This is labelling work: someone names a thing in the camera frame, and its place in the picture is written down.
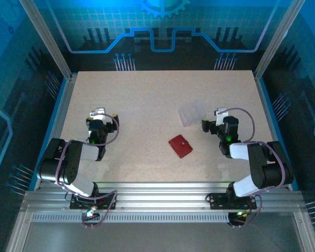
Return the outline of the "clear plastic card box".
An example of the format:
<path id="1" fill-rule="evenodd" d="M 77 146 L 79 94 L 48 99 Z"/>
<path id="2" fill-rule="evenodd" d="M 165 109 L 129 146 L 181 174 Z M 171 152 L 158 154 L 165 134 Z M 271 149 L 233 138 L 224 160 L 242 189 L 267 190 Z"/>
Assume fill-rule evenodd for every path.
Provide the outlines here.
<path id="1" fill-rule="evenodd" d="M 201 123 L 206 117 L 203 105 L 200 102 L 192 102 L 182 106 L 178 114 L 183 127 Z"/>

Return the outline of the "red leather card holder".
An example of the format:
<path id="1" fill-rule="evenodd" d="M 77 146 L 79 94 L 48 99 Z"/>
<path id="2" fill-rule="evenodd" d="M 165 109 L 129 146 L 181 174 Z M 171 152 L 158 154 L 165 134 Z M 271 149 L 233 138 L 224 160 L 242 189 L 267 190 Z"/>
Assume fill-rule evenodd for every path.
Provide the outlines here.
<path id="1" fill-rule="evenodd" d="M 170 139 L 168 143 L 180 159 L 193 151 L 189 142 L 181 134 Z"/>

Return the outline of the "left controller board with leds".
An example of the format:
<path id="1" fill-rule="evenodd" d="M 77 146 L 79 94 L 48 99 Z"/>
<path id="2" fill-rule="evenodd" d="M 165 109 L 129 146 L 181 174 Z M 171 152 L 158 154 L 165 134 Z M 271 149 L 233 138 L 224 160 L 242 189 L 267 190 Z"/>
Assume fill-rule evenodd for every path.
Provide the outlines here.
<path id="1" fill-rule="evenodd" d="M 91 207 L 89 210 L 87 210 L 87 212 L 85 214 L 83 214 L 82 220 L 88 221 L 90 219 L 99 217 L 100 214 L 96 212 L 97 209 L 98 208 L 96 206 Z"/>

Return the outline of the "controller board with leds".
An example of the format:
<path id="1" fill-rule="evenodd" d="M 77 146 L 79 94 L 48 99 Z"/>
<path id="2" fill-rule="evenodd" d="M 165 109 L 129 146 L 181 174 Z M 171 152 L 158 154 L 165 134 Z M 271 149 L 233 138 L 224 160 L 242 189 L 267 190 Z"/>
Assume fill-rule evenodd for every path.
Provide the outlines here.
<path id="1" fill-rule="evenodd" d="M 228 213 L 228 220 L 232 225 L 243 225 L 246 222 L 248 214 L 247 211 L 230 212 Z"/>
<path id="2" fill-rule="evenodd" d="M 82 220 L 88 221 L 90 219 L 99 217 L 100 214 L 96 212 L 97 209 L 98 208 L 96 206 L 91 207 L 89 210 L 87 210 L 87 212 L 85 214 L 83 214 Z"/>

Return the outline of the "right controller board with leds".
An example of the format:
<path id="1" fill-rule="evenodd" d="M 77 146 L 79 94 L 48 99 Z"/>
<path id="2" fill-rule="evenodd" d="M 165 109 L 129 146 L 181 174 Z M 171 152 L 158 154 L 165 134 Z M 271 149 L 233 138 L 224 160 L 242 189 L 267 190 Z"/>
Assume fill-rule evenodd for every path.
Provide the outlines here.
<path id="1" fill-rule="evenodd" d="M 246 222 L 248 214 L 247 211 L 230 212 L 228 213 L 228 220 L 232 225 L 243 225 Z"/>

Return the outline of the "aluminium table side rail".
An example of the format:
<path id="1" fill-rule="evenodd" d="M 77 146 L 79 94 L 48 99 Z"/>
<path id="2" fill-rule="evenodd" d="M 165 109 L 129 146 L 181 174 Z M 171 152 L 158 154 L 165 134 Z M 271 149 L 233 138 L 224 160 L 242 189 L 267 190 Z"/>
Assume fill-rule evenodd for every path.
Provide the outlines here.
<path id="1" fill-rule="evenodd" d="M 77 75 L 78 73 L 74 72 L 70 80 L 64 79 L 62 82 L 57 100 L 55 102 L 54 109 L 50 117 L 49 125 L 47 128 L 45 137 L 44 137 L 44 141 L 40 149 L 39 157 L 36 162 L 34 174 L 31 178 L 32 180 L 29 185 L 29 189 L 28 189 L 29 191 L 34 191 L 38 189 L 39 187 L 40 182 L 39 182 L 39 179 L 37 178 L 36 172 L 37 172 L 38 165 L 41 162 L 41 158 L 43 157 L 43 154 L 46 151 L 48 143 L 50 142 L 52 138 L 60 138 L 61 136 L 65 118 L 68 111 L 68 107 L 70 104 L 72 92 L 74 90 L 74 86 L 76 83 Z"/>
<path id="2" fill-rule="evenodd" d="M 289 158 L 286 146 L 284 144 L 284 140 L 282 138 L 282 134 L 280 132 L 279 125 L 278 125 L 277 119 L 276 119 L 275 114 L 274 114 L 274 110 L 272 108 L 272 103 L 270 101 L 269 93 L 267 91 L 265 82 L 264 82 L 262 77 L 260 77 L 258 80 L 255 80 L 255 82 L 256 82 L 256 86 L 257 86 L 260 100 L 262 103 L 262 107 L 263 107 L 264 112 L 265 112 L 265 117 L 266 117 L 266 120 L 267 120 L 267 123 L 269 126 L 271 137 L 274 141 L 280 142 L 280 144 L 281 144 L 281 146 L 282 146 L 282 148 L 286 154 L 288 163 L 291 165 L 290 158 Z"/>

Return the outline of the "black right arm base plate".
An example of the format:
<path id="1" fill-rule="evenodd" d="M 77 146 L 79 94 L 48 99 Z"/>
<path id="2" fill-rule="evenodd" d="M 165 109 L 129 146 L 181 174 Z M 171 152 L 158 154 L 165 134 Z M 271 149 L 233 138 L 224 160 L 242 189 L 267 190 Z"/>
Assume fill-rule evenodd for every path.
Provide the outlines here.
<path id="1" fill-rule="evenodd" d="M 257 208 L 255 200 L 250 197 L 228 196 L 226 193 L 209 193 L 205 200 L 211 210 L 254 210 Z"/>

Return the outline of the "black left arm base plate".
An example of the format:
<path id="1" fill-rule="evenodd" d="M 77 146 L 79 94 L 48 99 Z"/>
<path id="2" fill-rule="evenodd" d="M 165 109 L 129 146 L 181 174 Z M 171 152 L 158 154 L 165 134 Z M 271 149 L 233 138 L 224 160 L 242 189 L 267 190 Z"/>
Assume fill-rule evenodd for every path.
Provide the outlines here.
<path id="1" fill-rule="evenodd" d="M 72 195 L 71 199 L 65 197 L 70 203 L 70 209 L 80 209 L 80 210 L 89 210 L 93 206 L 97 207 L 97 210 L 107 210 L 109 205 L 111 204 L 111 200 L 113 199 L 114 194 L 111 194 L 108 197 L 104 197 L 102 199 L 92 200 L 78 197 L 76 195 Z"/>

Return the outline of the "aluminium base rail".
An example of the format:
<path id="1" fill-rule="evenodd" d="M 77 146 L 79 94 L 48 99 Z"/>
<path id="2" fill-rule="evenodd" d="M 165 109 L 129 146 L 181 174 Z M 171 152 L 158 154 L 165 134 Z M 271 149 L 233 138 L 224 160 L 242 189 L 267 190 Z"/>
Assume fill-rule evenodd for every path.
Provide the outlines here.
<path id="1" fill-rule="evenodd" d="M 208 212 L 209 193 L 224 193 L 227 182 L 169 182 L 169 183 L 98 183 L 101 193 L 118 192 L 117 212 Z M 69 195 L 59 186 L 41 182 L 38 190 L 27 191 L 20 211 L 67 212 Z M 257 199 L 263 212 L 305 212 L 300 191 L 290 185 L 261 193 Z"/>

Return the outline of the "aluminium corner post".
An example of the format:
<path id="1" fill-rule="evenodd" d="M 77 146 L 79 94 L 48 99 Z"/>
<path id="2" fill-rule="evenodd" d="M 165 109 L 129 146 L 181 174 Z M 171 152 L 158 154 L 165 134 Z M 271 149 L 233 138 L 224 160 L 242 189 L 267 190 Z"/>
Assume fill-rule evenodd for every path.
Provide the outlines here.
<path id="1" fill-rule="evenodd" d="M 259 81 L 263 76 L 265 70 L 269 66 L 271 60 L 273 59 L 276 51 L 287 35 L 292 23 L 295 21 L 297 15 L 299 14 L 303 4 L 306 0 L 292 0 L 289 7 L 287 8 L 283 18 L 281 19 L 278 28 L 276 29 L 272 39 L 269 42 L 256 70 L 254 73 L 255 81 Z"/>
<path id="2" fill-rule="evenodd" d="M 54 62 L 62 73 L 66 80 L 72 79 L 72 72 L 69 69 L 68 64 L 65 61 L 63 54 L 61 53 L 53 35 L 51 34 L 47 24 L 45 23 L 41 13 L 39 12 L 34 0 L 19 0 L 24 8 L 27 16 L 32 22 L 34 28 L 38 32 L 40 38 L 48 49 Z"/>

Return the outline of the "aluminium frame leg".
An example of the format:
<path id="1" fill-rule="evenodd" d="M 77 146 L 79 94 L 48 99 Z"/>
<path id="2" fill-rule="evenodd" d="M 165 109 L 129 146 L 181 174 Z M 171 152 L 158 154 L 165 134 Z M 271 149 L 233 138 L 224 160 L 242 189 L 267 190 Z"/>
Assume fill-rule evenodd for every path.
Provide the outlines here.
<path id="1" fill-rule="evenodd" d="M 303 252 L 315 252 L 315 231 L 307 212 L 293 212 Z"/>
<path id="2" fill-rule="evenodd" d="M 19 212 L 11 233 L 6 252 L 22 252 L 25 246 L 30 224 L 33 218 L 31 212 Z"/>

